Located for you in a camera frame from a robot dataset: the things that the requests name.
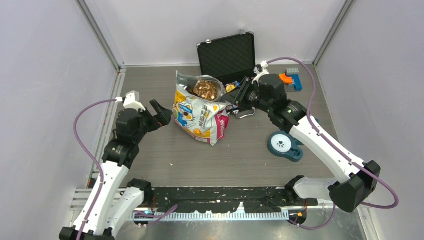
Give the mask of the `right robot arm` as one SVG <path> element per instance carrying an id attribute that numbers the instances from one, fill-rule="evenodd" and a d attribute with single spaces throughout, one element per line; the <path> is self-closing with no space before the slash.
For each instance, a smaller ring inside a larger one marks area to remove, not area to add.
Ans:
<path id="1" fill-rule="evenodd" d="M 285 185 L 285 198 L 291 205 L 304 199 L 332 201 L 351 213 L 374 192 L 381 167 L 373 160 L 364 162 L 350 153 L 319 126 L 299 102 L 288 99 L 284 83 L 276 74 L 266 74 L 254 83 L 246 77 L 222 99 L 242 109 L 265 112 L 280 130 L 304 144 L 331 171 L 333 178 L 308 178 L 299 175 Z"/>

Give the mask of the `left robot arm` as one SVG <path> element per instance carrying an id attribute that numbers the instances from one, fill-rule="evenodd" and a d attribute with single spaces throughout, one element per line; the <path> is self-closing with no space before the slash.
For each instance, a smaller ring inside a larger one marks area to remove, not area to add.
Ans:
<path id="1" fill-rule="evenodd" d="M 150 104 L 156 115 L 129 97 L 107 99 L 106 103 L 122 103 L 124 110 L 118 114 L 114 137 L 104 148 L 101 160 L 97 160 L 82 143 L 77 129 L 73 130 L 77 142 L 97 166 L 99 176 L 80 215 L 71 227 L 63 227 L 60 231 L 61 240 L 114 240 L 134 210 L 138 206 L 148 207 L 154 199 L 149 181 L 132 179 L 123 196 L 113 204 L 122 181 L 140 152 L 141 140 L 147 133 L 167 126 L 173 112 L 155 99 Z"/>

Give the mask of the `metal food scoop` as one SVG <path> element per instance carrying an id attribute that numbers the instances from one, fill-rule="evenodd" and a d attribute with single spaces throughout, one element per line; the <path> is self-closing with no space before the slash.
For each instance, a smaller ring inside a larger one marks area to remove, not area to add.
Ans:
<path id="1" fill-rule="evenodd" d="M 219 102 L 227 93 L 224 85 L 220 81 L 213 79 L 198 80 L 193 92 L 197 97 L 211 102 Z"/>

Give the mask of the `pet food bag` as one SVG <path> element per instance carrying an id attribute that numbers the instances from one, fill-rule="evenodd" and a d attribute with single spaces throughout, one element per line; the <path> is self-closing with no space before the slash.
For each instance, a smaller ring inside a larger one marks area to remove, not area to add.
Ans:
<path id="1" fill-rule="evenodd" d="M 193 89 L 201 79 L 217 80 L 209 75 L 189 76 L 179 71 L 175 73 L 173 119 L 197 141 L 214 146 L 225 137 L 230 120 L 227 113 L 228 105 L 222 99 L 208 101 L 196 96 Z"/>

